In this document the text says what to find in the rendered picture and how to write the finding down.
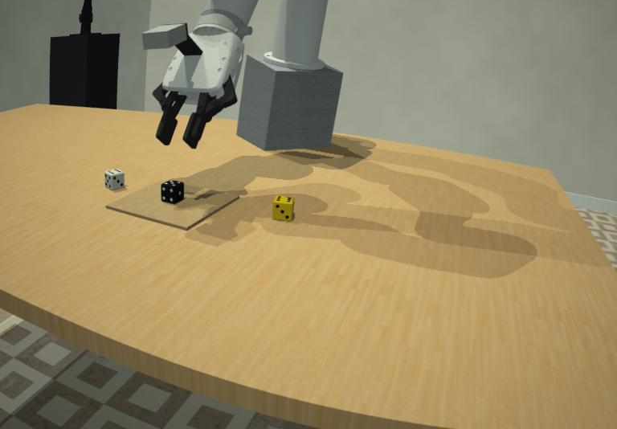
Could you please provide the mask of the tan fabric mat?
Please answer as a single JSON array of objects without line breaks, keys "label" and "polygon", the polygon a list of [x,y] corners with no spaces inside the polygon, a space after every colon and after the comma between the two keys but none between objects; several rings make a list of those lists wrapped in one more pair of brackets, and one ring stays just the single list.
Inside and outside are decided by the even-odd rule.
[{"label": "tan fabric mat", "polygon": [[155,223],[188,231],[224,207],[239,195],[184,184],[184,199],[173,204],[161,200],[161,180],[106,205],[118,211]]}]

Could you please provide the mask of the yellow die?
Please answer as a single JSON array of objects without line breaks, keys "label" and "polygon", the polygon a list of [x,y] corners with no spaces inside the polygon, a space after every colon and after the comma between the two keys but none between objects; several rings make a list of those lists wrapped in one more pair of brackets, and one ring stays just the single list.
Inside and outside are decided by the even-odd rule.
[{"label": "yellow die", "polygon": [[273,201],[272,219],[292,221],[294,197],[275,196]]}]

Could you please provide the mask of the white die with black pips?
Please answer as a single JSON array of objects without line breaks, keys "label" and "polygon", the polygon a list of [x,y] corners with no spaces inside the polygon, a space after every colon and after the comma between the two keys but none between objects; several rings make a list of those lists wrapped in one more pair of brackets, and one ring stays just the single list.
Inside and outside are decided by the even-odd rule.
[{"label": "white die with black pips", "polygon": [[104,172],[105,186],[110,190],[117,190],[125,187],[125,173],[118,169]]}]

